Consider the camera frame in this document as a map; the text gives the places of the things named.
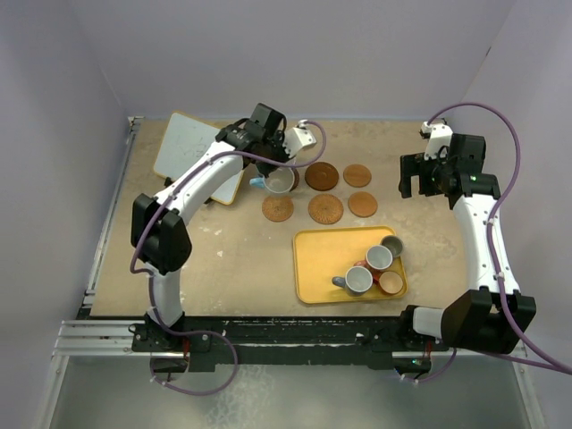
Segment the large light blue mug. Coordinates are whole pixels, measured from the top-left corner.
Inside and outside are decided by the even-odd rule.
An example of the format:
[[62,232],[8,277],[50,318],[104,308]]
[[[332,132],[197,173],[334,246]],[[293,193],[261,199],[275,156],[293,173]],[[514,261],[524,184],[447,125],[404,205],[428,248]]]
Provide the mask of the large light blue mug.
[[281,167],[271,172],[268,177],[258,176],[249,181],[254,188],[264,189],[274,196],[285,195],[294,188],[296,175],[291,168]]

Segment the dark brown wooden coaster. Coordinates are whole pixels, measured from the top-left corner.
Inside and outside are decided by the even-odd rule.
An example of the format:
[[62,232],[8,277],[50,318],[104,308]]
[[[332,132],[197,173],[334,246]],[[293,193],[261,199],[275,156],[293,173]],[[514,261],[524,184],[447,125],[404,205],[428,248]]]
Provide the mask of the dark brown wooden coaster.
[[306,184],[317,191],[333,189],[338,181],[338,170],[332,164],[326,162],[313,163],[305,171]]
[[298,169],[291,168],[290,171],[293,174],[293,182],[292,182],[291,187],[290,187],[290,192],[292,192],[299,185],[300,175],[299,175]]

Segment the small woven rattan coaster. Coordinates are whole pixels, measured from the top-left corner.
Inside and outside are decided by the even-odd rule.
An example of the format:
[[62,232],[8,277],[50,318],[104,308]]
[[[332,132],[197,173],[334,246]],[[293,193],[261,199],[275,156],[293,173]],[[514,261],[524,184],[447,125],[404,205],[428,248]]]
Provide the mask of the small woven rattan coaster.
[[291,197],[267,197],[262,203],[264,217],[275,223],[288,220],[294,213]]

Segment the light wooden round coaster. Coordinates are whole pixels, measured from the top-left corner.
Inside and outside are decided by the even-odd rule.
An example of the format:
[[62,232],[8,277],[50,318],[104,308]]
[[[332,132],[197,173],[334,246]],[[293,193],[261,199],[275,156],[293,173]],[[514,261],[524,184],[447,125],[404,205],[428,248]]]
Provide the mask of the light wooden round coaster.
[[378,203],[375,197],[365,191],[353,193],[348,199],[349,211],[358,217],[371,217],[377,209]]

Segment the large woven rattan coaster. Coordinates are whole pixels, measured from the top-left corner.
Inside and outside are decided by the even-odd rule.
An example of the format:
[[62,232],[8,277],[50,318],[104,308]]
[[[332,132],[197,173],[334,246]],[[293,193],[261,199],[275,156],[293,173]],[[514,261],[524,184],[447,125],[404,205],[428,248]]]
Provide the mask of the large woven rattan coaster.
[[310,217],[320,224],[337,223],[343,216],[344,208],[341,201],[332,194],[320,194],[308,203]]

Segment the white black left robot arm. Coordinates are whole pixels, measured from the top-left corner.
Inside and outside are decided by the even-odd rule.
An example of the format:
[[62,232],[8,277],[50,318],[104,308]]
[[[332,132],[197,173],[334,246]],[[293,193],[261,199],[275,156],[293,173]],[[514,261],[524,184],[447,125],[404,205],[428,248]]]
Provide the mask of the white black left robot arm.
[[251,162],[268,173],[285,165],[287,119],[265,104],[258,104],[248,118],[218,131],[199,160],[178,180],[153,197],[139,195],[131,212],[130,261],[132,273],[143,273],[149,282],[148,316],[155,322],[152,338],[164,350],[177,349],[184,330],[181,269],[192,243],[187,226],[197,210],[232,176]]

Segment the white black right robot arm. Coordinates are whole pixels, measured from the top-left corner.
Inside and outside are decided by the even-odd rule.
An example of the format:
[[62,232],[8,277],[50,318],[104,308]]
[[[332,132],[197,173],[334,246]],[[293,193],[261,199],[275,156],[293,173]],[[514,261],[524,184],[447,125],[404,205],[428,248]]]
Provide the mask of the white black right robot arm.
[[445,308],[409,306],[407,322],[397,330],[399,343],[419,349],[430,337],[448,347],[508,355],[536,313],[533,298],[521,294],[504,247],[500,216],[493,207],[501,197],[497,178],[483,171],[482,136],[457,134],[443,124],[423,125],[423,153],[400,159],[399,191],[444,195],[461,228],[467,265],[467,291]]

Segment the black aluminium robot base frame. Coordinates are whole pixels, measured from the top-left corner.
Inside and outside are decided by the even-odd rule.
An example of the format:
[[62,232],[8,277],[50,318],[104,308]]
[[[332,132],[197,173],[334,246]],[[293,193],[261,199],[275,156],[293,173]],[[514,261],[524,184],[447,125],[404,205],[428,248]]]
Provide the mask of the black aluminium robot base frame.
[[501,312],[470,316],[458,337],[413,329],[413,307],[398,316],[184,316],[165,332],[148,316],[62,324],[56,349],[80,355],[149,357],[159,373],[218,366],[365,366],[427,373],[429,353],[451,348],[508,355],[519,338]]

